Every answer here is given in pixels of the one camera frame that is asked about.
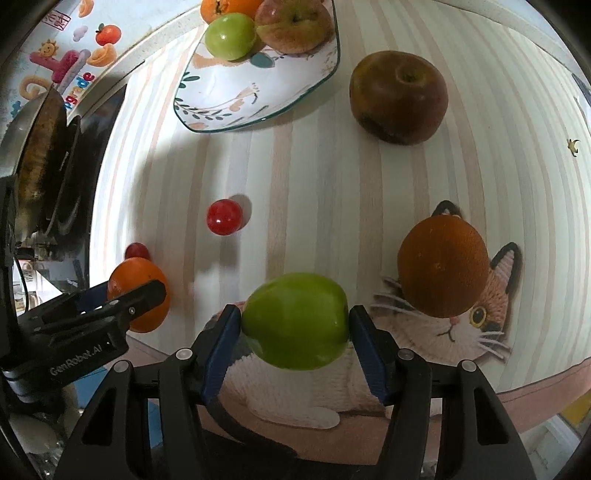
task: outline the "cartoon sun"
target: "cartoon sun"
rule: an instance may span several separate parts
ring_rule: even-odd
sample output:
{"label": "cartoon sun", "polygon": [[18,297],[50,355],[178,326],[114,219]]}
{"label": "cartoon sun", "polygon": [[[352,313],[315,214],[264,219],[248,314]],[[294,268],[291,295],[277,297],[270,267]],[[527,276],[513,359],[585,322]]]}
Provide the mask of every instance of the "cartoon sun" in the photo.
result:
{"label": "cartoon sun", "polygon": [[45,40],[45,42],[41,43],[41,48],[39,49],[39,53],[42,57],[53,57],[59,47],[56,45],[55,40]]}

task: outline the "red cherry tomato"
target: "red cherry tomato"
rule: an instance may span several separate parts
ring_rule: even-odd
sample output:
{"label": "red cherry tomato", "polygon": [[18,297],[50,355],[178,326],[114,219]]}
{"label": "red cherry tomato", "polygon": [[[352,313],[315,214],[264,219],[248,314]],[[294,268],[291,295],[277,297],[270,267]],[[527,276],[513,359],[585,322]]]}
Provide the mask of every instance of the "red cherry tomato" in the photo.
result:
{"label": "red cherry tomato", "polygon": [[132,257],[141,257],[150,260],[150,252],[148,252],[148,248],[144,244],[135,242],[125,249],[125,259],[127,260]]}
{"label": "red cherry tomato", "polygon": [[217,235],[231,235],[242,226],[242,208],[234,200],[213,202],[207,210],[207,227]]}

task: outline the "ceramic bowl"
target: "ceramic bowl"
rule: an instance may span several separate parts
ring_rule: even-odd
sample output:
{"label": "ceramic bowl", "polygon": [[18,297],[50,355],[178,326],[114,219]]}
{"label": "ceramic bowl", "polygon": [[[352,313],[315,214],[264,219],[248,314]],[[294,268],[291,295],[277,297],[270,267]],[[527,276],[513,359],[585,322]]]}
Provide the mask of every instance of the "ceramic bowl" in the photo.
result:
{"label": "ceramic bowl", "polygon": [[225,61],[212,57],[202,37],[178,84],[178,119],[198,133],[246,127],[287,111],[328,80],[339,66],[340,43],[334,2],[324,5],[334,34],[308,53],[285,55],[265,46]]}

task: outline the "table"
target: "table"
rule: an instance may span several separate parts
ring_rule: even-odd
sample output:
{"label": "table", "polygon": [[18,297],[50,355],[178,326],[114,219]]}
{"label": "table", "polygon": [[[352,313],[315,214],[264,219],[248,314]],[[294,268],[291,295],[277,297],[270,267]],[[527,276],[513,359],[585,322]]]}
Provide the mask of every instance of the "table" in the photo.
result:
{"label": "table", "polygon": [[[128,243],[145,243],[173,303],[160,328],[136,338],[172,353],[223,305],[283,272],[327,275],[351,305],[368,305],[381,276],[396,276],[406,233],[449,199],[491,257],[509,242],[522,252],[509,298],[511,354],[506,362],[478,360],[497,391],[590,357],[591,132],[570,72],[521,34],[431,0],[336,6],[338,72],[255,127],[200,135],[177,120],[171,102],[203,26],[134,73],[99,179],[91,281],[109,277]],[[449,109],[422,145],[380,142],[350,114],[353,67],[388,48],[425,57],[446,79]],[[249,222],[215,237],[206,209],[233,195],[249,206]],[[565,394],[563,403],[571,400]]]}

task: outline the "screw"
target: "screw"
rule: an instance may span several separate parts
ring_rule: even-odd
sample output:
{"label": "screw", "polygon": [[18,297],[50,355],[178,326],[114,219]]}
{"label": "screw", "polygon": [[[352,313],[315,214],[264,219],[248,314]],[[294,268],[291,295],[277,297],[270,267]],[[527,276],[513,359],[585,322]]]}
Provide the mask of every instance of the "screw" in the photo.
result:
{"label": "screw", "polygon": [[402,360],[412,360],[414,358],[414,352],[408,348],[401,348],[398,351],[398,358]]}
{"label": "screw", "polygon": [[193,351],[190,348],[181,348],[177,352],[177,358],[179,360],[189,360],[193,356]]}
{"label": "screw", "polygon": [[466,372],[475,372],[476,371],[476,364],[472,360],[464,360],[462,362],[462,368]]}
{"label": "screw", "polygon": [[113,370],[115,370],[119,374],[125,372],[128,368],[129,362],[126,360],[120,360],[113,366]]}

